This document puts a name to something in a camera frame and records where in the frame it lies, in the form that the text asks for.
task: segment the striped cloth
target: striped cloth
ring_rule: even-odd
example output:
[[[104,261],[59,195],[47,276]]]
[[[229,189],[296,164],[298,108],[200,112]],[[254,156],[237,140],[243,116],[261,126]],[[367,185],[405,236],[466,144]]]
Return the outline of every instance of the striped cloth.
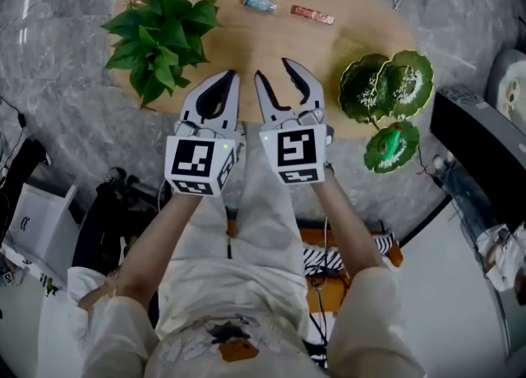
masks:
[[[387,251],[393,246],[393,234],[385,233],[383,235],[374,235],[374,241],[378,251],[385,256]],[[325,248],[313,247],[303,244],[303,265],[305,266],[305,275],[312,276],[321,274],[325,268]],[[327,269],[339,271],[344,268],[338,248],[327,248]]]

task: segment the wooden table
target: wooden table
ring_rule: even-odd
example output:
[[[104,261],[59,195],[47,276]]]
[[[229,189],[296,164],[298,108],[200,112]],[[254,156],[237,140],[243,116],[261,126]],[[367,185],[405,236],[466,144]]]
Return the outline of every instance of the wooden table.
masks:
[[[328,123],[342,138],[370,136],[373,126],[350,120],[338,105],[339,79],[353,61],[368,53],[391,57],[403,49],[415,49],[405,21],[377,0],[272,0],[277,15],[260,13],[241,5],[240,0],[219,0],[218,18],[224,27],[203,38],[210,64],[186,67],[184,76],[192,84],[177,89],[170,97],[164,93],[151,108],[180,113],[188,91],[206,77],[234,69],[241,76],[239,118],[261,122],[261,111],[254,87],[254,74],[261,70],[269,78],[281,104],[298,108],[300,95],[280,59],[292,58],[307,67],[322,82]],[[292,5],[311,8],[335,17],[333,25],[290,14]],[[122,12],[126,0],[117,0],[114,15]],[[117,37],[110,37],[110,43]],[[115,70],[121,86],[138,99],[128,80],[129,71]]]

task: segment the white pants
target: white pants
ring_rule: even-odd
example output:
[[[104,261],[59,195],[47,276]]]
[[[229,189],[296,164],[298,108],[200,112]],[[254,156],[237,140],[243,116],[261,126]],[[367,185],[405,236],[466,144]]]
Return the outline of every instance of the white pants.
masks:
[[[257,125],[245,125],[245,188],[228,237],[221,197],[205,197],[185,227],[159,287],[160,338],[221,309],[269,311],[304,335],[307,282],[288,188],[272,172]],[[231,259],[228,258],[228,243]]]
[[[288,188],[270,168],[259,126],[243,123],[247,139],[245,187],[229,239],[222,197],[204,197],[173,253],[173,260],[226,258],[304,276],[302,239]]]

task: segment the white cabinet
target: white cabinet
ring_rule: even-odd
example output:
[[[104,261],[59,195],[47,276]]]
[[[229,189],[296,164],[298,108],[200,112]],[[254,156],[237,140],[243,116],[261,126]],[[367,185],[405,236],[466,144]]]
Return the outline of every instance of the white cabinet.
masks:
[[[31,261],[29,273],[53,278],[65,287],[67,269],[72,266],[79,226],[69,212],[76,186],[65,197],[55,196],[24,184],[15,214],[2,244],[2,251],[14,264]]]

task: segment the black speaker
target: black speaker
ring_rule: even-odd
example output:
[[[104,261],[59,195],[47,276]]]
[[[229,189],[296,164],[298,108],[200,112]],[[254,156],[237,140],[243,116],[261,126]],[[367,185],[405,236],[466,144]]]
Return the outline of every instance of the black speaker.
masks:
[[[526,220],[526,136],[463,85],[438,90],[431,132],[484,190],[512,231]]]

